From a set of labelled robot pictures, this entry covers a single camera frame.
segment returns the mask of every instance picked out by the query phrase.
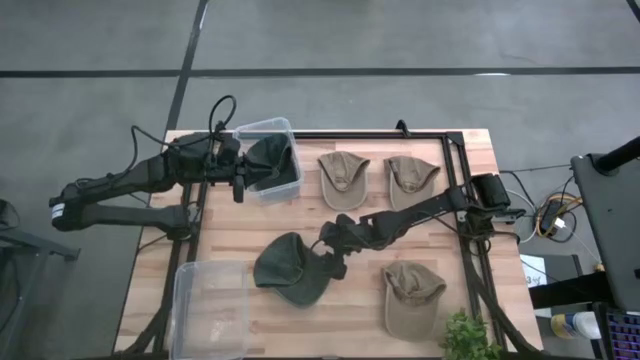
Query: concrete floor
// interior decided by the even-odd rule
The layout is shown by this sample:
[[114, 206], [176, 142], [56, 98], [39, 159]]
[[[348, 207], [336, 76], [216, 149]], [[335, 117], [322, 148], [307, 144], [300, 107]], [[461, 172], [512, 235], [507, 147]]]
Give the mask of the concrete floor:
[[[197, 5], [0, 0], [0, 71], [179, 69]], [[640, 23], [624, 0], [212, 0], [202, 24], [196, 69], [640, 66]], [[124, 168], [130, 125], [161, 137], [176, 82], [0, 78], [0, 197], [28, 231], [82, 248], [77, 263], [49, 261], [22, 358], [110, 353], [140, 229], [57, 232], [47, 200], [78, 177]], [[211, 103], [227, 93], [239, 101], [231, 127], [284, 116], [298, 129], [387, 129], [397, 119], [413, 128], [489, 128], [504, 169], [568, 163], [640, 133], [640, 74], [191, 79], [177, 128], [204, 128]], [[140, 149], [141, 158], [159, 150], [145, 140]], [[569, 176], [522, 174], [536, 200]], [[577, 234], [595, 252], [577, 214]], [[575, 253], [585, 272], [595, 263], [576, 240], [534, 239], [521, 252]], [[554, 354], [590, 353], [547, 340]]]

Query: plastic bottle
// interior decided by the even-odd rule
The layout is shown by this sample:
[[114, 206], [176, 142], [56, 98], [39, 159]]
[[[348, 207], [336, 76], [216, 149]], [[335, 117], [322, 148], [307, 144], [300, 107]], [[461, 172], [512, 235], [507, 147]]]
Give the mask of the plastic bottle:
[[554, 315], [551, 329], [556, 336], [564, 339], [600, 339], [598, 321], [592, 311]]

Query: dark green cap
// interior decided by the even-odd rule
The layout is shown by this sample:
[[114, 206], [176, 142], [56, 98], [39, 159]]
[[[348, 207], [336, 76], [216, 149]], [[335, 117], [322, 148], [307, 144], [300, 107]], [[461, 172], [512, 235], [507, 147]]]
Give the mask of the dark green cap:
[[253, 278], [257, 287], [272, 288], [292, 305], [306, 308], [318, 301], [329, 285], [332, 271], [328, 259], [328, 255], [309, 249], [298, 233], [286, 233], [260, 254]]
[[278, 133], [260, 139], [249, 148], [246, 156], [250, 162], [272, 169], [270, 176], [255, 184], [257, 190], [270, 189], [298, 180], [293, 148], [286, 134]]

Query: plastic container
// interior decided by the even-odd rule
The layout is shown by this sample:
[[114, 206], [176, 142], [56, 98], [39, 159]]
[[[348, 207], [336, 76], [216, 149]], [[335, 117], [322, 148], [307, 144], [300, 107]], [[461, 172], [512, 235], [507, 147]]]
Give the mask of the plastic container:
[[241, 150], [244, 152], [246, 152], [251, 145], [255, 144], [258, 140], [269, 135], [281, 133], [285, 133], [291, 142], [291, 156], [293, 157], [298, 180], [264, 190], [257, 190], [255, 186], [250, 186], [247, 189], [249, 196], [256, 197], [263, 205], [288, 201], [300, 196], [300, 187], [304, 182], [304, 173], [300, 169], [300, 159], [298, 158], [296, 140], [293, 136], [291, 125], [289, 125], [289, 120], [281, 117], [274, 118], [249, 125], [238, 126], [233, 131], [233, 137], [240, 141]]
[[243, 262], [180, 266], [173, 291], [170, 359], [242, 359], [249, 336], [247, 291]]
[[598, 321], [592, 311], [554, 315], [551, 318], [551, 329], [563, 339], [600, 339]]

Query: baseball cap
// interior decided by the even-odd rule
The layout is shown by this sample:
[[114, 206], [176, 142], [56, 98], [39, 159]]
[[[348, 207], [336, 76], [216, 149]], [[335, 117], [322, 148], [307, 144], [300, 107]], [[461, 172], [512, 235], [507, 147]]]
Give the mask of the baseball cap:
[[410, 156], [394, 156], [384, 164], [389, 170], [389, 199], [394, 210], [406, 209], [433, 195], [438, 166]]
[[346, 151], [336, 151], [318, 158], [322, 195], [330, 208], [353, 210], [367, 198], [369, 160]]
[[256, 260], [253, 278], [259, 288], [271, 288], [292, 305], [306, 308], [324, 293], [331, 280], [322, 256], [309, 249], [300, 234], [281, 235]]
[[256, 190], [274, 188], [298, 180], [291, 141], [286, 134], [273, 134], [253, 144], [246, 154], [250, 162], [271, 168], [271, 175], [260, 179]]
[[397, 261], [382, 269], [387, 284], [384, 322], [391, 336], [407, 341], [427, 339], [438, 314], [438, 299], [447, 285], [426, 267]]

